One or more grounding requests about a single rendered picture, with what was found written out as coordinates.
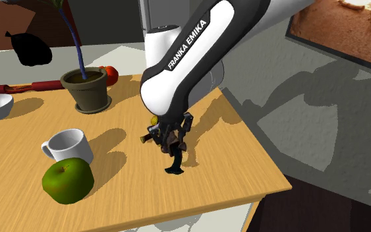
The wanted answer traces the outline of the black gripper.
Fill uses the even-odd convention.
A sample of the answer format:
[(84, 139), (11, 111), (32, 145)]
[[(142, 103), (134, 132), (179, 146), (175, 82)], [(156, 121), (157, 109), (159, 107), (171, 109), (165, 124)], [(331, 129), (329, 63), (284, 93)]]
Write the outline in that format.
[[(159, 125), (149, 126), (147, 130), (148, 139), (152, 139), (159, 145), (161, 144), (161, 134), (165, 134), (166, 132), (178, 130), (179, 132), (183, 132), (182, 138), (184, 138), (186, 133), (190, 132), (194, 117), (189, 112), (186, 112), (185, 114), (163, 115), (157, 118)], [(182, 151), (186, 151), (186, 143), (183, 140), (180, 148)]]

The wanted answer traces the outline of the small dark brown figure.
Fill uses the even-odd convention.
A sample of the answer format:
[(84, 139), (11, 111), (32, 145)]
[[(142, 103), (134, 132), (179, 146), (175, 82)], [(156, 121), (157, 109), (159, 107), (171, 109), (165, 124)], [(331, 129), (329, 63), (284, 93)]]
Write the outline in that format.
[[(159, 125), (156, 115), (151, 118), (150, 123), (150, 126)], [(183, 151), (181, 150), (180, 145), (182, 144), (183, 140), (182, 135), (183, 132), (179, 132), (178, 130), (172, 130), (170, 132), (166, 132), (165, 134), (161, 134), (161, 144), (158, 145), (161, 148), (161, 152), (164, 154), (169, 154), (171, 157), (173, 157), (172, 165), (165, 168), (166, 173), (180, 175), (184, 172), (181, 169)], [(140, 137), (141, 143), (145, 143), (149, 140), (152, 139), (148, 139), (148, 134)]]

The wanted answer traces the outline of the light wooden table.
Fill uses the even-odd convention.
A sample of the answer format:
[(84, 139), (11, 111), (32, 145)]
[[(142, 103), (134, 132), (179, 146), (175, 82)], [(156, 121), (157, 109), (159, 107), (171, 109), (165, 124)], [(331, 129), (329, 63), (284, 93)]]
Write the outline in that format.
[[(85, 115), (66, 90), (14, 96), (0, 121), (0, 232), (115, 232), (261, 200), (290, 183), (215, 89), (190, 110), (193, 128), (183, 173), (152, 142), (141, 143), (151, 115), (139, 76), (122, 76), (107, 110)], [(54, 201), (42, 188), (53, 160), (41, 150), (59, 131), (79, 128), (94, 153), (95, 185), (83, 200)]]

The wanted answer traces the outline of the orange red tomato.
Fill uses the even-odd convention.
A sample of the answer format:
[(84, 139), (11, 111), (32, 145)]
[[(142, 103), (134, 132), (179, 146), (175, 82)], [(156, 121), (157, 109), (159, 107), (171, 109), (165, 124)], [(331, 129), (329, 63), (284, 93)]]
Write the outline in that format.
[(112, 66), (100, 66), (99, 69), (106, 70), (107, 72), (107, 80), (106, 80), (106, 85), (107, 86), (112, 86), (114, 85), (119, 78), (119, 73), (118, 71), (112, 67)]

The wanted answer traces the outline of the potted plant in olive pot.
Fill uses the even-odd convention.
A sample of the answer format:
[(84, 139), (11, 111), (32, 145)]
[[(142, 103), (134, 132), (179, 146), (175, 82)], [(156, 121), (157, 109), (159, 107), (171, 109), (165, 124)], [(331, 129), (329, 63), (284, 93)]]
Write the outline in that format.
[(92, 114), (109, 107), (112, 99), (107, 95), (107, 71), (98, 67), (85, 67), (80, 43), (75, 30), (63, 11), (65, 0), (38, 0), (51, 5), (68, 26), (76, 47), (79, 68), (65, 73), (61, 78), (62, 86), (67, 89), (76, 102), (75, 109), (81, 113)]

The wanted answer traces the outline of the white mug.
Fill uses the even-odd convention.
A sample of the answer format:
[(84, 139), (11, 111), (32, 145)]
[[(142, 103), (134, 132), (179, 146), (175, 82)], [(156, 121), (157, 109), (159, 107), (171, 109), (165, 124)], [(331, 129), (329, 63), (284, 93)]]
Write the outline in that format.
[(42, 152), (55, 161), (80, 158), (91, 164), (94, 155), (84, 132), (80, 129), (67, 129), (53, 135), (41, 145)]

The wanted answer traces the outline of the green apple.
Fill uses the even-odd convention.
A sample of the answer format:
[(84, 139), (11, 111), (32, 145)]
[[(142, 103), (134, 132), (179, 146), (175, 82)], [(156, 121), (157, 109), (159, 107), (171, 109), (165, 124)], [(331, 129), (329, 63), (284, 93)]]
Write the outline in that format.
[(42, 177), (43, 190), (60, 204), (74, 204), (93, 188), (90, 165), (81, 158), (67, 158), (54, 163)]

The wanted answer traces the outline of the red rolling pin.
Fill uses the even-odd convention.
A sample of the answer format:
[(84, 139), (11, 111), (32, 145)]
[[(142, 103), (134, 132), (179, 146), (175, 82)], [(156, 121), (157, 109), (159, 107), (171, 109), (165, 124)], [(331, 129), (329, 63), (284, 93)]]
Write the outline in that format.
[(50, 90), (60, 90), (64, 87), (60, 80), (51, 80), (43, 82), (33, 82), (31, 84), (23, 84), (18, 86), (0, 85), (0, 94), (17, 94), (27, 91), (50, 91)]

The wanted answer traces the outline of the black sack-shaped object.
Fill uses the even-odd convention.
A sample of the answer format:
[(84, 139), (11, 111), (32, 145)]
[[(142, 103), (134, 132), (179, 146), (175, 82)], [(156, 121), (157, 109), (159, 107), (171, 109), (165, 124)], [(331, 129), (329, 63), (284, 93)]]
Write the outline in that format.
[(33, 67), (46, 65), (52, 61), (50, 47), (39, 37), (26, 32), (10, 34), (8, 31), (5, 32), (5, 37), (11, 39), (11, 45), (22, 65)]

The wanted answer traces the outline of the brown wall picture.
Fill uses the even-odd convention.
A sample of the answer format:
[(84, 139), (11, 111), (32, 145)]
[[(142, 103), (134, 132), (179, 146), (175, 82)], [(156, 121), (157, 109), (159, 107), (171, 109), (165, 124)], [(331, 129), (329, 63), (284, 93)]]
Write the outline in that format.
[(371, 0), (314, 0), (291, 17), (286, 36), (371, 69)]

